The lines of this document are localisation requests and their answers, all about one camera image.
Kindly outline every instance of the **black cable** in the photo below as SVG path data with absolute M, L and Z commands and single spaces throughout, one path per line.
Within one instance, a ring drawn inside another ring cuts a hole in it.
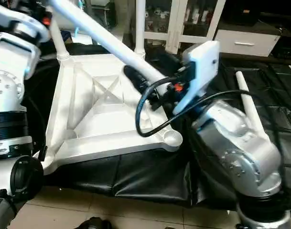
M 46 139 L 45 139 L 45 127 L 46 127 L 46 125 L 45 125 L 44 117 L 42 116 L 39 108 L 37 107 L 37 105 L 33 101 L 33 99 L 30 96 L 27 96 L 26 98 L 31 103 L 31 105 L 33 106 L 34 110 L 37 112 L 39 119 L 40 119 L 41 129 L 43 132 L 43 142 L 42 142 L 42 146 L 41 146 L 40 151 L 39 151 L 38 159 L 40 161 L 44 161 L 46 150 L 47 150 Z
M 178 113 L 177 115 L 175 115 L 174 117 L 172 117 L 171 119 L 167 120 L 166 122 L 164 122 L 163 124 L 161 124 L 160 126 L 158 126 L 157 128 L 154 128 L 153 130 L 149 131 L 149 132 L 146 132 L 146 133 L 143 133 L 141 131 L 141 128 L 140 128 L 140 114 L 141 114 L 141 110 L 142 110 L 142 107 L 145 103 L 145 100 L 147 98 L 147 95 L 150 94 L 152 91 L 153 91 L 153 88 L 156 88 L 157 86 L 161 85 L 161 83 L 159 82 L 162 82 L 162 80 L 158 81 L 157 84 L 153 83 L 149 88 L 148 90 L 146 90 L 144 92 L 144 94 L 142 95 L 140 101 L 139 101 L 139 104 L 137 106 L 137 111 L 136 111 L 136 129 L 137 129 L 137 132 L 140 136 L 142 137 L 149 137 L 155 133 L 157 133 L 158 131 L 162 130 L 163 128 L 165 128 L 166 126 L 168 126 L 171 122 L 173 122 L 175 119 L 177 119 L 178 117 L 184 115 L 185 113 L 191 111 L 192 109 L 194 109 L 195 107 L 205 103 L 205 102 L 208 102 L 208 101 L 212 101 L 216 98 L 219 98 L 221 96 L 225 96 L 225 95 L 241 95 L 241 94 L 247 94 L 247 95 L 250 95 L 251 97 L 254 97 L 256 99 L 259 100 L 259 102 L 261 103 L 261 105 L 264 107 L 267 115 L 268 115 L 268 118 L 269 118 L 269 121 L 270 121 L 270 124 L 271 124 L 271 129 L 273 131 L 273 135 L 274 135 L 274 140 L 275 140 L 275 145 L 277 147 L 277 149 L 279 150 L 280 152 L 280 155 L 281 155 L 281 164 L 280 164 L 280 175 L 281 177 L 283 178 L 282 179 L 282 182 L 283 184 L 285 184 L 285 170 L 284 170 L 284 167 L 283 167 L 283 164 L 284 164 L 284 153 L 283 153 L 283 150 L 282 150 L 282 147 L 281 147 L 281 142 L 280 142 L 280 138 L 279 138 L 279 132 L 277 130 L 277 124 L 275 122 L 275 119 L 273 118 L 273 113 L 272 111 L 269 109 L 269 107 L 266 105 L 266 103 L 255 93 L 252 93 L 252 92 L 249 92 L 249 91 L 244 91 L 244 90 L 231 90 L 231 91 L 226 91 L 226 92 L 219 92 L 219 93 L 216 93 L 216 94 L 213 94 L 213 95 L 210 95 L 206 98 L 202 98 L 200 100 L 198 100 L 196 103 L 194 103 L 193 105 L 187 107 L 186 109 L 184 109 L 183 111 L 181 111 L 180 113 Z
M 149 96 L 154 92 L 154 90 L 159 87 L 160 85 L 162 84 L 165 84 L 165 83 L 173 83 L 173 82 L 176 82 L 178 81 L 179 78 L 178 77 L 169 77 L 169 78 L 164 78 L 164 79 L 161 79 L 161 80 L 158 80 L 156 82 L 154 82 L 152 85 L 150 85 L 148 88 L 146 88 L 146 90 L 144 91 L 144 93 L 142 94 L 142 97 L 140 98 L 139 100 L 139 103 L 138 103 L 138 106 L 137 106 L 137 110 L 136 110 L 136 121 L 135 121 L 135 124 L 136 124 L 136 129 L 137 129 L 137 132 L 140 136 L 142 137 L 149 137 L 155 133 L 157 133 L 158 131 L 160 131 L 161 129 L 163 129 L 165 126 L 161 127 L 157 127 L 147 133 L 143 133 L 141 131 L 141 128 L 140 128 L 140 114 L 141 114 L 141 111 L 142 111 L 142 108 L 143 108 L 143 105 L 145 103 L 145 101 L 149 98 Z

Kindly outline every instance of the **cabinet drawer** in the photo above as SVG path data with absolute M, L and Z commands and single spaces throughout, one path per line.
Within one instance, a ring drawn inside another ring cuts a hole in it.
M 218 30 L 220 51 L 254 56 L 268 56 L 280 36 L 251 32 Z

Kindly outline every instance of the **black cylinder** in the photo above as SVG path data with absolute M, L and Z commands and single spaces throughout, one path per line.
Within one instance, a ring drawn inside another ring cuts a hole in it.
M 26 112 L 0 112 L 0 140 L 28 135 Z
M 43 167 L 40 161 L 23 156 L 14 164 L 11 171 L 10 187 L 17 202 L 35 197 L 43 186 Z
M 237 195 L 242 213 L 257 222 L 275 222 L 285 216 L 287 207 L 286 195 L 281 191 L 275 195 L 255 198 Z

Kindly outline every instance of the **black leather cover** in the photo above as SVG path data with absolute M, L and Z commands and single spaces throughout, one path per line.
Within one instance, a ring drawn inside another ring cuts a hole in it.
M 30 90 L 36 83 L 35 79 L 44 79 L 32 91 L 32 96 L 46 121 L 58 66 L 51 64 L 49 71 L 37 72 L 32 78 L 34 82 L 27 85 Z M 286 179 L 291 193 L 291 69 L 285 65 L 223 59 L 219 74 L 210 84 L 208 93 L 237 89 L 236 71 L 243 72 L 249 89 L 265 99 L 274 112 L 286 156 Z M 237 100 L 228 102 L 242 109 L 239 96 Z M 257 101 L 256 104 L 262 123 L 271 135 L 266 114 Z M 36 115 L 29 117 L 31 132 L 38 136 L 35 139 L 39 139 Z M 175 153 L 157 149 L 66 165 L 47 176 L 46 182 L 109 196 L 168 202 L 186 207 L 200 203 L 215 208 L 234 207 L 235 194 L 227 174 L 215 158 L 208 156 L 206 147 L 200 144 L 189 126 L 189 118 L 173 125 L 184 137 L 182 147 Z

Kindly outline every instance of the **white rod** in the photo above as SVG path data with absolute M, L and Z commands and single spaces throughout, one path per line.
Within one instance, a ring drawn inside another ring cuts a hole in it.
M 53 9 L 51 7 L 48 8 L 50 12 L 53 12 Z M 50 25 L 50 33 L 51 37 L 53 39 L 56 52 L 57 52 L 57 59 L 59 61 L 67 60 L 70 57 L 69 52 L 65 48 L 65 42 L 63 40 L 63 37 L 60 33 L 59 27 L 57 25 L 57 22 L 54 18 L 52 18 L 51 25 Z
M 144 29 L 146 0 L 136 0 L 136 47 L 135 53 L 145 58 Z
M 249 91 L 246 81 L 244 79 L 243 73 L 241 71 L 236 72 L 236 77 L 237 77 L 237 83 L 239 85 L 239 89 Z M 252 97 L 247 94 L 242 94 L 241 97 L 242 97 L 245 113 L 247 117 L 249 118 L 252 127 L 261 137 L 269 140 L 269 136 L 265 133 L 263 129 L 262 122 L 259 118 L 256 106 L 254 104 Z
M 80 29 L 86 31 L 89 36 L 100 43 L 109 52 L 122 60 L 125 64 L 139 71 L 149 82 L 153 83 L 165 78 L 158 70 L 140 58 L 129 47 L 119 41 L 104 27 L 68 0 L 50 0 L 49 3 L 56 11 L 64 15 Z M 167 85 L 161 85 L 157 90 L 160 94 L 164 94 L 167 91 Z

